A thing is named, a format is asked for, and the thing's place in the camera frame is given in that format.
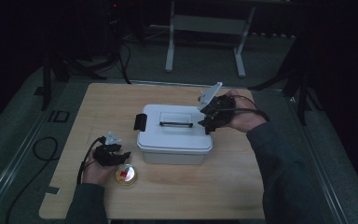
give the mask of black cable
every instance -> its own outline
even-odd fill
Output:
[[[268,116],[266,113],[264,113],[263,111],[257,109],[257,106],[256,106],[255,102],[253,102],[253,101],[252,101],[251,99],[249,99],[248,97],[242,96],[242,95],[232,95],[231,97],[232,97],[232,98],[238,98],[238,97],[240,97],[240,98],[242,98],[242,99],[246,99],[246,100],[248,100],[249,102],[251,102],[251,103],[254,105],[255,109],[251,109],[251,108],[229,108],[229,109],[218,109],[218,110],[216,110],[216,111],[219,111],[219,112],[220,112],[220,111],[243,111],[243,112],[252,112],[252,113],[255,113],[255,114],[257,114],[257,115],[263,117],[263,119],[265,119],[266,121],[269,121],[269,116]]]
[[[50,157],[47,158],[47,159],[40,157],[40,156],[37,155],[37,153],[36,153],[36,146],[37,146],[37,144],[39,144],[41,141],[44,141],[44,140],[52,140],[52,141],[54,142],[54,144],[55,144],[53,153],[51,153]],[[51,161],[56,161],[56,160],[58,160],[58,159],[60,158],[60,157],[58,157],[58,158],[53,158],[53,157],[55,156],[57,150],[58,150],[58,142],[57,142],[57,140],[56,140],[55,138],[53,138],[53,137],[44,137],[44,138],[39,139],[38,141],[36,141],[36,142],[34,143],[34,145],[33,145],[33,153],[34,153],[34,155],[35,155],[39,160],[45,161],[46,163],[45,163],[45,165],[36,173],[36,175],[34,175],[34,177],[25,185],[25,187],[20,191],[20,193],[17,194],[16,198],[15,198],[14,201],[11,203],[11,205],[10,205],[8,211],[7,211],[7,215],[6,215],[6,224],[9,223],[11,210],[13,210],[13,207],[14,207],[15,203],[16,203],[17,200],[20,198],[20,196],[23,194],[23,192],[24,192],[24,191],[31,185],[31,183],[43,172],[43,170],[49,165],[49,163],[50,163]]]
[[[96,162],[96,161],[92,161],[92,162],[90,162],[89,164],[87,164],[86,166],[84,166],[83,170],[86,170],[86,168],[89,167],[89,166],[90,166],[91,164],[93,164],[94,162]]]
[[[129,65],[129,61],[130,61],[131,49],[130,49],[130,47],[128,47],[128,46],[127,46],[126,44],[124,44],[124,43],[122,43],[122,45],[123,45],[124,47],[126,47],[127,50],[129,51],[129,56],[128,56],[128,58],[127,58],[127,61],[126,61],[125,63],[123,63],[123,60],[122,60],[122,58],[121,58],[121,55],[118,54],[118,60],[120,61],[121,70],[120,70],[119,67],[117,67],[117,69],[121,72],[121,74],[123,75],[124,80],[126,80],[127,84],[131,84],[131,82],[130,82],[128,76],[127,76],[127,67],[128,67],[128,65]]]
[[[265,119],[266,121],[269,121],[269,116],[267,116],[266,113],[264,113],[261,110],[258,109],[250,109],[250,108],[229,108],[229,109],[217,109],[217,112],[223,112],[223,111],[242,111],[242,112],[251,112],[254,114],[257,114],[261,117],[263,117],[263,119]]]
[[[86,66],[88,69],[91,69],[93,71],[97,71],[99,69],[103,69],[109,65],[111,65],[112,63],[116,63],[117,62],[117,58],[112,56],[112,55],[108,55],[106,56],[106,61],[101,62],[101,63],[97,63],[97,64],[93,64],[90,66]]]
[[[89,166],[89,165],[86,166],[86,160],[89,157],[89,154],[90,154],[92,148],[98,141],[102,141],[102,139],[103,139],[102,137],[95,139],[94,142],[92,142],[91,146],[89,146],[89,150],[87,151],[86,156],[84,157],[84,160],[80,163],[79,171],[77,173],[77,180],[76,180],[77,185],[79,185],[81,183],[81,176],[83,174],[84,169],[87,166]]]

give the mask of white plastic container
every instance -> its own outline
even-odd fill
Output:
[[[144,132],[138,147],[149,163],[202,164],[213,147],[212,137],[198,124],[204,115],[195,106],[146,105]]]

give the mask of forearm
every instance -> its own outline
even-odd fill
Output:
[[[66,215],[65,223],[107,223],[103,205],[104,188],[95,184],[80,184]]]
[[[271,123],[252,129],[247,137],[263,178],[267,223],[324,223],[303,158]]]

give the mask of dark background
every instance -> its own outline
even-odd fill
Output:
[[[0,113],[22,82],[41,66],[48,40],[58,38],[62,46],[75,46],[71,52],[90,53],[87,48],[76,48],[87,43],[84,38],[59,38],[82,32],[75,10],[82,2],[0,0]],[[316,11],[260,4],[251,31],[297,35],[305,28],[309,48],[315,50],[310,85],[358,174],[358,0],[322,3]],[[169,1],[144,0],[143,23],[168,24],[169,6]],[[241,12],[231,14],[240,16]]]

